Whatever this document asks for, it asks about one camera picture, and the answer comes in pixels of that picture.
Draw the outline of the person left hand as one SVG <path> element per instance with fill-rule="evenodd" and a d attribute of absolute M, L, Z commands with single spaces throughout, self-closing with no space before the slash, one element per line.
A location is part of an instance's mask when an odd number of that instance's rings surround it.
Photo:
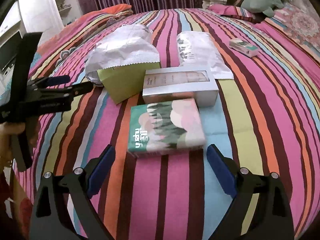
<path fill-rule="evenodd" d="M 31 124 L 1 124 L 1 172 L 10 167 L 16 159 L 20 172 L 27 170 L 33 163 L 33 148 L 36 147 L 40 122 L 34 119 Z"/>

